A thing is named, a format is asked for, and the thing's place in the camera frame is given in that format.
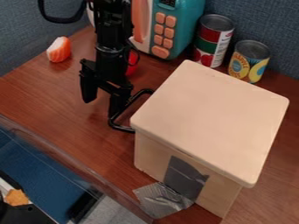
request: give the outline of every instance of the can lid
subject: can lid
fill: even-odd
[[[249,59],[265,60],[270,57],[269,48],[256,40],[241,40],[236,44],[235,50]]]
[[[229,32],[234,28],[231,19],[217,14],[204,15],[200,19],[200,23],[206,28],[216,32]]]

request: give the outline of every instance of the red object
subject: red object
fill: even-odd
[[[135,72],[135,70],[137,69],[137,64],[136,64],[137,59],[138,59],[137,54],[135,52],[130,52],[130,54],[129,54],[129,64],[131,64],[131,65],[135,64],[135,65],[134,66],[128,66],[128,70],[126,72],[127,76],[132,75]]]
[[[201,59],[200,51],[194,48],[194,61],[200,61],[200,59]]]
[[[204,55],[201,57],[201,63],[206,67],[210,67],[212,64],[212,55]]]
[[[201,25],[199,37],[209,42],[218,43],[221,31],[214,31]]]

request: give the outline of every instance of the black cable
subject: black cable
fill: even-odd
[[[83,14],[84,10],[87,7],[87,2],[85,0],[82,1],[81,6],[77,10],[77,12],[72,17],[50,17],[45,13],[45,0],[38,0],[38,8],[42,16],[49,22],[55,24],[71,24],[79,21]]]

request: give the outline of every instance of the box lid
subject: box lid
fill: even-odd
[[[252,187],[288,105],[283,96],[186,60],[132,116],[131,125]]]

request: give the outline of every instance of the blue fabric wall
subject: blue fabric wall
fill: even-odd
[[[298,0],[206,0],[205,12],[232,19],[233,44],[241,39],[263,42],[272,53],[269,67],[299,78]]]
[[[49,14],[69,17],[81,0],[45,0]],[[0,0],[0,76],[43,52],[58,36],[71,35],[87,25],[52,24],[38,11],[38,0]]]

